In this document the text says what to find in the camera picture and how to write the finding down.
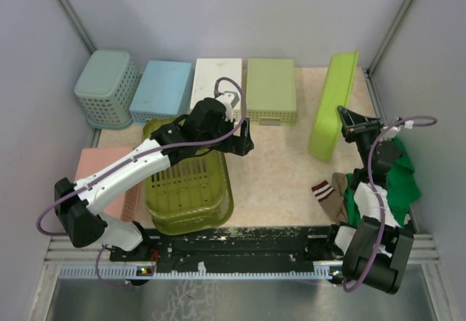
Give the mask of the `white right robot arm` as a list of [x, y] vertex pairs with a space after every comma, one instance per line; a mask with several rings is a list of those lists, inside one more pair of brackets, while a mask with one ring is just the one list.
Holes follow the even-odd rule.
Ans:
[[338, 106], [341, 134], [357, 146], [363, 166], [353, 171], [349, 187], [358, 206], [360, 223], [339, 225], [325, 241], [333, 259], [343, 259], [342, 287], [352, 293], [367, 285], [388, 294], [397, 293], [414, 242], [413, 234], [391, 221], [388, 203], [388, 175], [403, 156], [390, 132], [406, 123], [398, 119], [386, 126], [380, 118], [358, 114]]

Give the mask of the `light blue perforated basket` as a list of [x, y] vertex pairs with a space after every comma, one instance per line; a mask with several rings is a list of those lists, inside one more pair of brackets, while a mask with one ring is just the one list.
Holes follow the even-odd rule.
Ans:
[[143, 72], [130, 113], [133, 122], [168, 119], [186, 112], [194, 79], [192, 63], [150, 60]]

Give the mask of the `white basket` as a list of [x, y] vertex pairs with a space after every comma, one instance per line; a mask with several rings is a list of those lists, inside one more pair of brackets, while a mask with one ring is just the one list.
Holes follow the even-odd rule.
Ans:
[[188, 112], [198, 101], [214, 97], [216, 81], [228, 77], [242, 86], [241, 58], [198, 58], [194, 70], [194, 81]]

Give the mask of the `large teal perforated basket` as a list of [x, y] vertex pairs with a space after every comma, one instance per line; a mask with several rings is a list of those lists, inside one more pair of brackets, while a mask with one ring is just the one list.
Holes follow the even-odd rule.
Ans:
[[93, 52], [74, 88], [88, 123], [98, 129], [129, 127], [133, 123], [130, 104], [139, 79], [139, 70], [128, 52]]

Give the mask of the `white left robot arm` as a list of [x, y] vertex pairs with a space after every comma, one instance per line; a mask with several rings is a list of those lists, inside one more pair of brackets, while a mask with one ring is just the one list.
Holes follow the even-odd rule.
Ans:
[[234, 107], [242, 102], [234, 92], [219, 93], [196, 103], [190, 114], [162, 125], [139, 147], [103, 170], [72, 183], [55, 185], [56, 216], [76, 248], [92, 243], [118, 247], [141, 261], [151, 242], [141, 225], [104, 213], [120, 194], [150, 175], [192, 158], [204, 148], [245, 156], [254, 147], [249, 122], [234, 120]]

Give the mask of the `pale green perforated basket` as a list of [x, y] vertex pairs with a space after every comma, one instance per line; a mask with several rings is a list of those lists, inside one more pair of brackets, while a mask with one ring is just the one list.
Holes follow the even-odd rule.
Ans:
[[297, 97], [294, 60], [251, 58], [246, 81], [247, 116], [254, 124], [294, 125]]

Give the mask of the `green plastic tub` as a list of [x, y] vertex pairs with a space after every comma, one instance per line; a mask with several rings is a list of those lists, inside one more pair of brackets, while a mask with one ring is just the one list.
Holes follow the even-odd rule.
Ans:
[[155, 228], [188, 234], [225, 224], [234, 211], [224, 155], [201, 151], [145, 181], [145, 204]]

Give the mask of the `green tub lid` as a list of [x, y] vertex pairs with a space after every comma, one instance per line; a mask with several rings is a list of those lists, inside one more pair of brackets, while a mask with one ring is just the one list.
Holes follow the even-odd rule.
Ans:
[[336, 148], [342, 126], [337, 108], [348, 104], [358, 57], [357, 50], [331, 57], [308, 144], [308, 152], [321, 161], [329, 162]]

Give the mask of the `pink perforated basket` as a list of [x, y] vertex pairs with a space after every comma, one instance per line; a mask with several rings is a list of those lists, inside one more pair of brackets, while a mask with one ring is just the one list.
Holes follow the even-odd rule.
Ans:
[[[108, 167], [132, 150], [131, 147], [84, 148], [81, 152], [75, 180], [85, 178]], [[114, 199], [106, 207], [104, 213], [123, 221], [134, 221], [138, 212], [140, 192], [141, 183], [138, 183]]]

